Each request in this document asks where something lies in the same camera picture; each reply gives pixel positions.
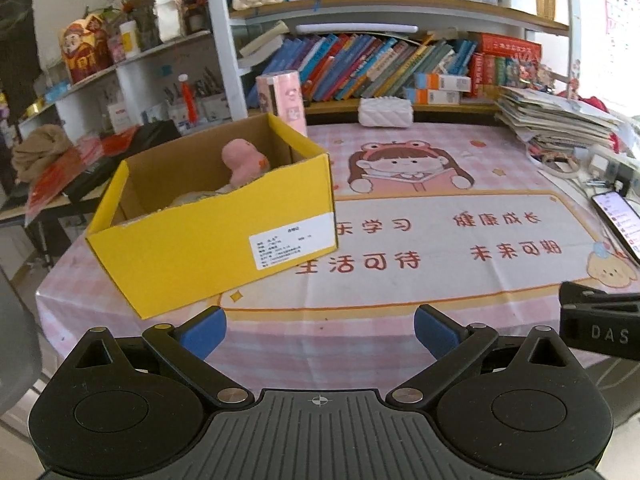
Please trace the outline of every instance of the yellow star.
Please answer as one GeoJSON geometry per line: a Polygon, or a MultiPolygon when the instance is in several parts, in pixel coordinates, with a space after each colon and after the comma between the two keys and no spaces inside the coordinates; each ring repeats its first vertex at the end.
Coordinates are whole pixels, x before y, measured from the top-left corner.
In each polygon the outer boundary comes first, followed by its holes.
{"type": "Polygon", "coordinates": [[[233,294],[231,294],[229,296],[232,300],[234,300],[234,303],[237,303],[238,301],[242,300],[242,298],[244,297],[239,290],[236,290],[233,294]]]}

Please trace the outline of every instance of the gray ridged plate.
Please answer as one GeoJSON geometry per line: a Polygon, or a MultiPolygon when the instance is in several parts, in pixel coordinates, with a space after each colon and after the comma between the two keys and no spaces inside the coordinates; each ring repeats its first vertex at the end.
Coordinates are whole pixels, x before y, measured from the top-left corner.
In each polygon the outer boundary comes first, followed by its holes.
{"type": "MultiPolygon", "coordinates": [[[[180,460],[136,480],[498,480],[450,452],[418,413],[373,391],[267,391],[217,415],[180,460]]],[[[42,480],[63,480],[48,474],[42,480]]],[[[588,470],[564,480],[602,480],[588,470]]]]}

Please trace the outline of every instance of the yellow cardboard box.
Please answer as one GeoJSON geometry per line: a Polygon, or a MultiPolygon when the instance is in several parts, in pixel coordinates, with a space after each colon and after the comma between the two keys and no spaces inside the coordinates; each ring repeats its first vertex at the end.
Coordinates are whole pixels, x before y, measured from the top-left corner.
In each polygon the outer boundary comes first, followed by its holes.
{"type": "Polygon", "coordinates": [[[158,316],[337,249],[329,156],[271,114],[174,140],[121,163],[87,241],[140,317],[158,316]],[[228,184],[221,150],[239,137],[272,170],[168,208],[228,184]]]}

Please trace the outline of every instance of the pink plush toy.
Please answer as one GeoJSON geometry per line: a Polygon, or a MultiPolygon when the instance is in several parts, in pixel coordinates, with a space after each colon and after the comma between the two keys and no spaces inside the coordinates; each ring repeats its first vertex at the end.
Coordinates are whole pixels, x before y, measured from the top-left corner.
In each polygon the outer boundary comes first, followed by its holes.
{"type": "Polygon", "coordinates": [[[222,148],[222,161],[232,171],[228,186],[230,190],[250,184],[271,169],[267,157],[244,139],[228,142],[222,148]]]}

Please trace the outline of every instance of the stack of papers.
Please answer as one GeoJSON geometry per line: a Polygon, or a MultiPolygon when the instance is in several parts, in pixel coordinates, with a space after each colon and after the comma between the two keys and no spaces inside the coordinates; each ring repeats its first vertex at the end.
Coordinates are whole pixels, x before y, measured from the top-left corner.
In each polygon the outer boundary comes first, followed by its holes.
{"type": "Polygon", "coordinates": [[[502,88],[497,117],[523,142],[544,150],[571,153],[575,147],[611,147],[624,121],[582,101],[529,89],[502,88]]]}

